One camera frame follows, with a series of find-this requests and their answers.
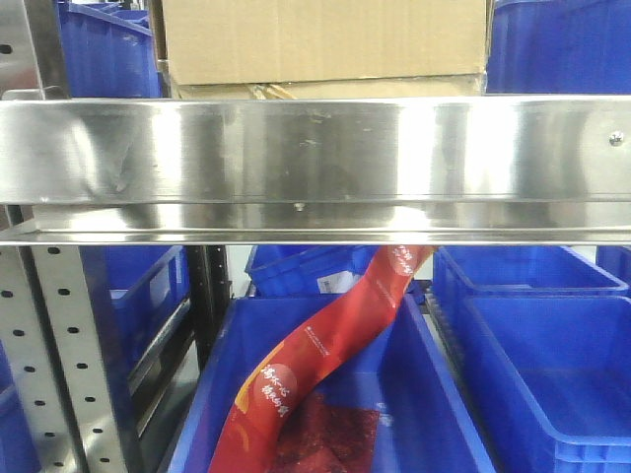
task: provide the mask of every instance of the blue storage bin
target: blue storage bin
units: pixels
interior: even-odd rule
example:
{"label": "blue storage bin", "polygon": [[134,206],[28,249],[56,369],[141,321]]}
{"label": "blue storage bin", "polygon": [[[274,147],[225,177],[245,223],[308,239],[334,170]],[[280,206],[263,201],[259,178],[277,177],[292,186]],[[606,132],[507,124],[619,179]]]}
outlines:
{"label": "blue storage bin", "polygon": [[490,93],[631,93],[627,0],[500,0]]}
{"label": "blue storage bin", "polygon": [[39,461],[15,386],[0,392],[0,473],[36,473]]}
{"label": "blue storage bin", "polygon": [[596,264],[625,283],[631,282],[631,248],[629,246],[599,246]]}
{"label": "blue storage bin", "polygon": [[135,25],[149,28],[149,12],[147,10],[118,10],[112,14]]}
{"label": "blue storage bin", "polygon": [[464,378],[507,473],[631,472],[631,301],[467,302]]}
{"label": "blue storage bin", "polygon": [[628,290],[566,246],[444,246],[434,254],[432,291],[453,344],[462,336],[466,298],[627,296]]}
{"label": "blue storage bin", "polygon": [[152,33],[138,21],[140,13],[122,13],[108,4],[93,8],[61,1],[57,5],[73,97],[162,96]]}
{"label": "blue storage bin", "polygon": [[337,293],[340,281],[343,287],[364,274],[378,248],[264,244],[252,248],[245,271],[262,296]]}
{"label": "blue storage bin", "polygon": [[110,246],[105,263],[123,353],[131,370],[188,293],[182,246]]}
{"label": "blue storage bin", "polygon": [[120,4],[118,2],[105,2],[105,3],[83,3],[84,7],[96,8],[104,13],[114,13],[120,11]]}
{"label": "blue storage bin", "polygon": [[[234,301],[200,379],[169,473],[206,473],[247,376],[294,327],[334,299]],[[317,390],[329,404],[382,413],[373,473],[495,471],[446,362],[409,297],[396,322]]]}

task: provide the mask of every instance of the cardboard box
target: cardboard box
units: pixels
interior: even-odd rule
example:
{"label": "cardboard box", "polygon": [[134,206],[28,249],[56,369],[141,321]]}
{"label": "cardboard box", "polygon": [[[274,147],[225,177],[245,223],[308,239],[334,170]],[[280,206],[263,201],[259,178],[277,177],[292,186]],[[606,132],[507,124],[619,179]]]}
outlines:
{"label": "cardboard box", "polygon": [[181,86],[480,74],[487,0],[162,0]]}
{"label": "cardboard box", "polygon": [[405,97],[479,96],[485,76],[364,79],[356,81],[299,82],[289,84],[232,84],[181,86],[172,82],[174,99],[385,99]]}

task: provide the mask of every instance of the red plastic package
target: red plastic package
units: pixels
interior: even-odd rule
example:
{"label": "red plastic package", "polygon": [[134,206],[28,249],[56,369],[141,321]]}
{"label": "red plastic package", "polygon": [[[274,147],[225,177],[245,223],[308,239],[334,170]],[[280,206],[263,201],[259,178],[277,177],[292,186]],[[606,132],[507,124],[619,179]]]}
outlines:
{"label": "red plastic package", "polygon": [[[433,246],[381,247],[346,294],[280,342],[251,373],[228,414],[209,473],[266,473],[283,424],[314,387],[390,325]],[[319,453],[317,461],[324,461]]]}

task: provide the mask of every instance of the storage shelf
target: storage shelf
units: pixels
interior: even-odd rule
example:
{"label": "storage shelf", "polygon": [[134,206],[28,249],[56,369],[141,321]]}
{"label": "storage shelf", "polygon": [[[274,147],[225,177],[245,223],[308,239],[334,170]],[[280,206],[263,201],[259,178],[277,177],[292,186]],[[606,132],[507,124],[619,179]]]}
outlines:
{"label": "storage shelf", "polygon": [[628,241],[630,107],[598,96],[5,101],[0,203],[35,205],[35,219],[0,240]]}

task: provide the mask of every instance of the warehouse shelving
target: warehouse shelving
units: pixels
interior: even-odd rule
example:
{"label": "warehouse shelving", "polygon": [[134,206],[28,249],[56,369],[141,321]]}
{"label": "warehouse shelving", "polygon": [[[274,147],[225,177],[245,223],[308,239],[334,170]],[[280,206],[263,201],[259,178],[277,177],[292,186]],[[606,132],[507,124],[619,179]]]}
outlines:
{"label": "warehouse shelving", "polygon": [[223,243],[631,240],[629,97],[69,100],[48,0],[4,0],[0,32],[0,336],[37,366],[17,387],[46,472],[169,451],[146,446],[165,427],[138,406],[168,409],[130,394],[90,245],[191,245],[190,310],[135,371],[168,366],[158,397],[181,408],[182,360],[195,339],[203,366],[227,303]]}

